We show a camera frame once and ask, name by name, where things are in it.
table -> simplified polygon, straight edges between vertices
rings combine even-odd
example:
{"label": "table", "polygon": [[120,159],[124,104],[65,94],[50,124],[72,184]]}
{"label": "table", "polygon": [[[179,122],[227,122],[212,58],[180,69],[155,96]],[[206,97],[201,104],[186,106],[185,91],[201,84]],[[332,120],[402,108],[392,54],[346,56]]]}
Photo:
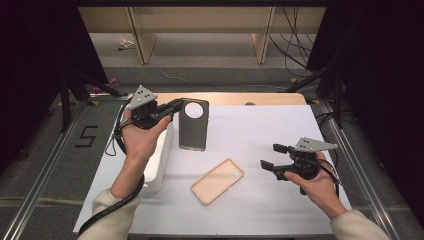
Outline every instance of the table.
{"label": "table", "polygon": [[[322,140],[302,95],[169,93],[158,96],[158,100],[164,102],[179,97],[201,97],[210,101],[207,146],[204,152],[179,149],[178,118],[174,118],[174,136],[162,188],[157,193],[142,192],[130,233],[167,237],[331,234],[327,216],[308,197],[300,195],[296,185],[277,181],[273,174],[260,167],[260,159],[290,164],[287,155],[272,151],[273,143],[294,145],[302,136]],[[256,106],[243,106],[246,102]],[[325,155],[331,161],[328,152]],[[210,205],[203,206],[191,192],[191,184],[227,157],[231,157],[245,175]],[[109,158],[102,157],[74,231],[89,218],[92,200],[110,186],[114,179],[111,176],[118,174],[124,156],[112,161]],[[349,209],[343,189],[340,198]]]}

person's right hand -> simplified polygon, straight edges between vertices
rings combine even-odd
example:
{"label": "person's right hand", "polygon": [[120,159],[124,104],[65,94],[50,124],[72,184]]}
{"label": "person's right hand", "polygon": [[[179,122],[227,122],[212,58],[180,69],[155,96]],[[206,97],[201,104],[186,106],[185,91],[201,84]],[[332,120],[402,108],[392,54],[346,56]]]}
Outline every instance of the person's right hand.
{"label": "person's right hand", "polygon": [[[317,152],[317,158],[325,160],[322,152]],[[321,163],[328,170],[331,169],[327,163]],[[340,202],[334,189],[333,179],[320,169],[318,175],[311,180],[303,179],[301,176],[293,172],[286,172],[284,176],[294,184],[305,190],[309,199],[315,203],[321,210],[327,214],[330,219],[347,212],[346,208]]]}

hand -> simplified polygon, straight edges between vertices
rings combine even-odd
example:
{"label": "hand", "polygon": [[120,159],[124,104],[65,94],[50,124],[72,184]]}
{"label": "hand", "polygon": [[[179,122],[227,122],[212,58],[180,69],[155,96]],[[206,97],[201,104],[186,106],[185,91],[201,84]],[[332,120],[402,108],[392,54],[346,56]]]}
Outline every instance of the hand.
{"label": "hand", "polygon": [[[322,152],[317,152],[317,158],[325,160],[325,156]],[[321,163],[321,165],[331,171],[327,163]],[[322,169],[320,169],[318,175],[311,180],[305,180],[293,172],[286,172],[284,176],[289,181],[305,190],[309,199],[321,208],[330,219],[334,219],[347,211],[337,197],[334,190],[333,179]]]}
{"label": "hand", "polygon": [[[124,119],[131,118],[131,111],[124,110]],[[124,165],[110,188],[111,194],[116,198],[126,198],[136,188],[149,158],[155,153],[159,135],[168,127],[171,117],[164,117],[159,123],[149,130],[140,129],[133,124],[122,128],[127,157]]]}

beige phone case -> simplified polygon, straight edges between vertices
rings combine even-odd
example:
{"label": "beige phone case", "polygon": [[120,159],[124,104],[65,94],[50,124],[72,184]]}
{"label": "beige phone case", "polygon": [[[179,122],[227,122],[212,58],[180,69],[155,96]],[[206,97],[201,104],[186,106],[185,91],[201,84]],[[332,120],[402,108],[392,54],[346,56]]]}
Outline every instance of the beige phone case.
{"label": "beige phone case", "polygon": [[199,178],[191,189],[203,205],[209,205],[243,175],[243,170],[227,158]]}

gray floor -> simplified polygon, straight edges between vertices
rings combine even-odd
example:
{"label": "gray floor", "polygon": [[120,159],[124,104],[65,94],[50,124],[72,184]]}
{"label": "gray floor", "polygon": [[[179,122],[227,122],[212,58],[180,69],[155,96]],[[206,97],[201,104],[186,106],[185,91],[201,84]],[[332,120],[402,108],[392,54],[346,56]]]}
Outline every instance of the gray floor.
{"label": "gray floor", "polygon": [[[249,35],[161,34],[158,36],[154,55],[147,65],[139,64],[134,50],[117,50],[121,36],[132,40],[128,34],[93,34],[92,38],[106,74],[109,78],[118,77],[121,80],[122,84],[117,89],[122,92],[132,92],[140,83],[155,92],[276,92],[291,86],[291,73],[308,74],[308,71],[292,61],[287,61],[289,69],[286,69],[284,57],[272,44],[269,45],[265,64],[258,65]],[[281,36],[276,35],[273,38],[286,49],[287,45],[284,45]],[[311,44],[304,36],[302,41],[305,47]],[[289,50],[297,60],[303,61],[298,48],[290,47]],[[316,83],[301,91],[305,98],[316,98],[314,85]],[[0,176],[2,236],[60,136],[61,109],[58,103],[59,100],[52,104],[52,116],[46,116],[31,145],[27,147],[29,157],[14,161]],[[53,166],[54,171],[49,176],[20,239],[76,239],[76,235],[72,233],[73,224],[90,188],[107,144],[114,115],[121,103],[116,100],[102,100],[97,105],[83,106],[66,147]],[[321,105],[310,106],[316,115],[322,113]],[[423,229],[384,169],[377,166],[378,158],[354,116],[346,114],[343,119],[344,131],[379,199],[390,214],[400,239],[424,239]],[[80,139],[85,126],[97,126],[87,130],[87,133],[96,138],[91,147],[76,148],[76,145],[88,143],[87,139]],[[328,124],[323,126],[323,133],[330,141],[335,141]],[[346,193],[352,206],[374,220],[346,157],[341,152],[338,155],[337,170],[348,189]],[[334,238],[328,236],[311,239]]]}

